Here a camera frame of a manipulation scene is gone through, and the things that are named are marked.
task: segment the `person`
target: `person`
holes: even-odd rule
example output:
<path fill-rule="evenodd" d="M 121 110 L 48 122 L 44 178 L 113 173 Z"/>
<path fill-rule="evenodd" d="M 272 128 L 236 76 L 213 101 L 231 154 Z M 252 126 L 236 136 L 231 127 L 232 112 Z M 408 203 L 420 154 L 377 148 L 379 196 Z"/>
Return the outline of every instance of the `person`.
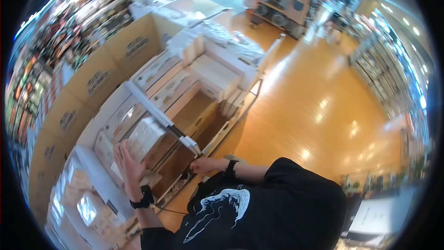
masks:
<path fill-rule="evenodd" d="M 131 158 L 126 141 L 114 148 L 130 201 L 142 201 L 145 164 Z M 219 173 L 198 185 L 176 233 L 151 208 L 137 208 L 141 249 L 332 250 L 346 215 L 341 187 L 288 158 L 255 166 L 201 157 L 190 169 Z"/>

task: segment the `orange floor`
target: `orange floor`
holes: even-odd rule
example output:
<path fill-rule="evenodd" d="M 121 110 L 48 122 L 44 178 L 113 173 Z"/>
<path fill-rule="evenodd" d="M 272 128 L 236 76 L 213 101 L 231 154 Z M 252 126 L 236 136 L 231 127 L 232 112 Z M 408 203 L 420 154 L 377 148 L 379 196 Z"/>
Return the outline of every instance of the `orange floor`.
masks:
<path fill-rule="evenodd" d="M 253 30 L 244 14 L 234 29 L 268 49 L 280 31 L 269 24 Z M 235 154 L 251 164 L 270 165 L 279 157 L 339 182 L 341 174 L 392 164 L 398 166 L 399 130 L 360 76 L 348 66 L 356 47 L 344 37 L 327 44 L 314 30 L 296 41 L 286 37 L 262 91 L 246 118 L 215 154 Z M 167 208 L 186 212 L 200 178 L 195 178 Z M 182 215 L 162 212 L 166 228 L 176 231 Z"/>

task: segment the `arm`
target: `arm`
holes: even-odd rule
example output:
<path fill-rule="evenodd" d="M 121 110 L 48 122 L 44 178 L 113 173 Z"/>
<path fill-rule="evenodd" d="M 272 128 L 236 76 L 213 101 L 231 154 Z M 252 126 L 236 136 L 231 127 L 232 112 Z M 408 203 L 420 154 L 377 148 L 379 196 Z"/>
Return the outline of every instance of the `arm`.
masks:
<path fill-rule="evenodd" d="M 142 191 L 138 185 L 136 187 L 132 187 L 129 191 L 131 192 L 127 192 L 127 194 L 131 201 L 137 203 L 143 198 Z M 136 216 L 142 229 L 163 227 L 162 222 L 157 214 L 154 213 L 152 208 L 136 209 Z"/>
<path fill-rule="evenodd" d="M 225 171 L 229 163 L 230 161 L 225 158 L 199 158 L 190 164 L 190 169 L 195 173 L 206 174 L 213 170 Z M 241 162 L 236 162 L 233 168 L 236 177 L 255 183 L 264 181 L 268 169 L 269 166 L 250 165 Z"/>
<path fill-rule="evenodd" d="M 143 160 L 141 163 L 137 163 L 136 160 L 131 158 L 126 144 L 127 141 L 124 140 L 122 144 L 114 146 L 114 161 L 123 177 L 126 194 L 131 201 L 137 203 L 143 198 L 139 184 L 147 169 L 146 162 Z M 136 209 L 136 216 L 142 229 L 163 227 L 157 214 L 151 208 Z"/>

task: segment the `black wristband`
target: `black wristband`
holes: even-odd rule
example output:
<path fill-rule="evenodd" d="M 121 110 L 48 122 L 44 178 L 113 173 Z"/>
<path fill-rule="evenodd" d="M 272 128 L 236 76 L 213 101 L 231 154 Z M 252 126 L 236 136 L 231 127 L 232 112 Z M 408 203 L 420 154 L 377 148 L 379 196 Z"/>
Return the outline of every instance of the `black wristband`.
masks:
<path fill-rule="evenodd" d="M 142 186 L 140 189 L 142 190 L 143 198 L 137 203 L 130 200 L 133 209 L 146 209 L 149 208 L 150 204 L 154 203 L 151 188 L 149 186 Z"/>
<path fill-rule="evenodd" d="M 233 170 L 234 165 L 236 164 L 236 162 L 238 162 L 239 160 L 234 160 L 231 159 L 230 163 L 228 164 L 228 167 L 225 170 L 225 175 L 226 176 L 231 176 L 231 177 L 235 177 L 236 176 L 236 171 Z"/>

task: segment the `wrapped box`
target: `wrapped box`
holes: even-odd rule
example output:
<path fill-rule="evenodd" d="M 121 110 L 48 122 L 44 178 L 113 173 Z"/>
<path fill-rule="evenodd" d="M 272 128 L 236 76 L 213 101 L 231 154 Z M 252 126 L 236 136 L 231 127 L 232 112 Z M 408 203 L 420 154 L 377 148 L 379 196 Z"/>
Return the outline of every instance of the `wrapped box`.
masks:
<path fill-rule="evenodd" d="M 119 187 L 123 186 L 122 175 L 120 175 L 119 169 L 114 161 L 113 144 L 103 131 L 100 131 L 97 136 L 94 152 L 97 154 L 100 162 L 102 162 L 103 167 L 108 171 L 115 184 Z"/>
<path fill-rule="evenodd" d="M 170 52 L 166 51 L 158 58 L 151 59 L 131 79 L 133 79 L 143 91 L 148 91 L 151 86 L 153 86 L 164 74 L 166 74 L 179 62 L 179 57 L 172 56 Z"/>
<path fill-rule="evenodd" d="M 112 210 L 105 205 L 100 197 L 86 191 L 77 202 L 77 210 L 86 226 L 101 225 Z"/>
<path fill-rule="evenodd" d="M 77 188 L 79 190 L 92 189 L 89 177 L 77 157 L 72 156 L 70 158 L 67 169 L 68 182 L 71 187 Z"/>
<path fill-rule="evenodd" d="M 134 96 L 130 96 L 105 123 L 104 134 L 111 143 L 118 143 L 146 111 Z"/>
<path fill-rule="evenodd" d="M 165 133 L 153 117 L 144 118 L 131 133 L 128 139 L 128 150 L 137 162 L 141 162 L 143 158 L 155 152 Z"/>
<path fill-rule="evenodd" d="M 181 97 L 191 86 L 196 84 L 197 77 L 183 69 L 171 80 L 169 80 L 159 91 L 157 91 L 150 101 L 165 112 L 173 103 Z"/>
<path fill-rule="evenodd" d="M 77 201 L 82 197 L 85 190 L 78 189 L 70 185 L 68 181 L 68 176 L 65 171 L 60 175 L 59 181 L 56 184 L 58 186 L 59 192 L 57 194 L 57 199 L 60 204 L 67 206 L 75 206 Z"/>
<path fill-rule="evenodd" d="M 205 54 L 194 60 L 189 70 L 196 74 L 205 86 L 203 93 L 209 97 L 212 97 L 212 94 L 218 95 L 218 97 L 212 97 L 218 103 L 221 99 L 228 99 L 241 81 L 239 75 Z"/>

